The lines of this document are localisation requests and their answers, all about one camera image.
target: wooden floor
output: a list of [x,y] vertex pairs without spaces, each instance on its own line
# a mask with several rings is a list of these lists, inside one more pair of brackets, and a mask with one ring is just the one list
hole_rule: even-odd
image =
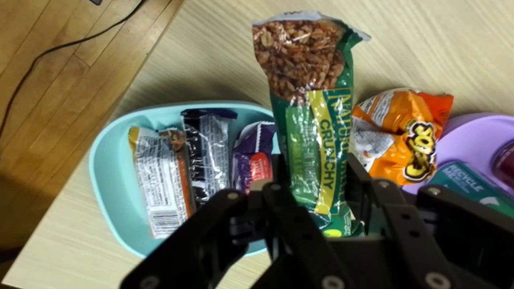
[[[138,0],[1,0],[0,116],[30,62],[94,34]],[[43,59],[0,140],[0,253],[22,246],[110,116],[181,0],[146,0],[125,25]]]

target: snack bar wrapper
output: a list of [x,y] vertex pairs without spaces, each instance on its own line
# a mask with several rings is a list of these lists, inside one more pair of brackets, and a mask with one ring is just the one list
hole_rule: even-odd
[[[168,134],[184,140],[178,131]],[[149,129],[131,128],[128,144],[151,234],[155,240],[168,238],[189,214],[191,198],[189,184],[184,179],[184,161],[180,150],[173,150],[170,139]]]
[[229,189],[229,124],[237,118],[226,110],[188,110],[181,113],[186,134],[191,185],[196,209],[210,197]]
[[249,195],[250,184],[273,182],[273,123],[255,123],[244,128],[233,150],[233,189]]
[[367,99],[353,110],[351,152],[372,179],[400,187],[425,182],[451,107],[451,95],[411,91]]
[[351,47],[367,39],[319,14],[286,14],[252,26],[268,78],[290,193],[326,237],[351,234],[343,203],[350,137]]

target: yellow label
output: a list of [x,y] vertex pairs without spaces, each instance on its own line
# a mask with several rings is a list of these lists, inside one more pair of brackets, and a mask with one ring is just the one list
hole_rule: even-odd
[[139,140],[139,129],[138,128],[130,128],[130,131],[128,131],[128,145],[130,145],[131,153],[135,153],[138,140]]
[[322,235],[326,238],[342,238],[342,232],[339,232],[339,230],[324,230]]
[[306,100],[310,102],[316,126],[316,139],[319,144],[321,176],[314,213],[319,216],[329,216],[334,197],[337,193],[337,140],[322,92],[308,92]]
[[412,161],[404,168],[403,176],[409,182],[422,182],[435,171],[435,132],[428,123],[412,123],[408,128],[406,145],[412,152]]

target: black cable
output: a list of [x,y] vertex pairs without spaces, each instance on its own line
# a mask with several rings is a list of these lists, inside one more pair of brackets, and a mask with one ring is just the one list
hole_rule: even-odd
[[33,71],[33,68],[37,67],[37,63],[38,63],[43,57],[46,57],[46,55],[49,55],[49,54],[53,54],[53,52],[62,51],[62,49],[65,49],[65,47],[72,47],[72,46],[78,46],[78,44],[88,43],[88,41],[91,41],[91,39],[96,39],[96,38],[99,38],[99,36],[102,36],[102,34],[106,34],[107,31],[110,31],[110,30],[114,30],[115,26],[118,26],[118,25],[125,23],[127,20],[130,20],[130,18],[143,7],[143,4],[144,4],[144,0],[139,0],[139,4],[138,4],[125,18],[118,20],[118,22],[114,23],[112,26],[109,26],[109,28],[106,28],[106,30],[102,30],[102,31],[99,31],[99,33],[96,33],[96,34],[93,34],[93,36],[88,36],[88,38],[83,38],[83,39],[77,39],[77,41],[72,41],[72,43],[67,43],[67,44],[61,44],[61,46],[51,47],[51,49],[45,51],[43,54],[40,54],[38,57],[35,57],[33,62],[32,62],[32,65],[30,65],[30,68],[29,68],[29,71],[21,78],[21,81],[17,83],[14,92],[11,94],[9,102],[6,104],[4,115],[3,115],[3,120],[1,120],[1,124],[0,124],[0,140],[1,140],[1,137],[3,137],[3,131],[4,131],[4,128],[6,128],[6,123],[8,123],[11,108],[12,108],[12,105],[14,105],[14,100],[16,100],[21,87],[22,87],[24,83],[29,79],[30,73]]

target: orange chip bag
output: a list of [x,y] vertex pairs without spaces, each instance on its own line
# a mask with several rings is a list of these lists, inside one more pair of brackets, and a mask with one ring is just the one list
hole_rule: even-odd
[[351,152],[374,179],[424,182],[435,171],[435,144],[451,107],[451,95],[379,94],[353,110]]

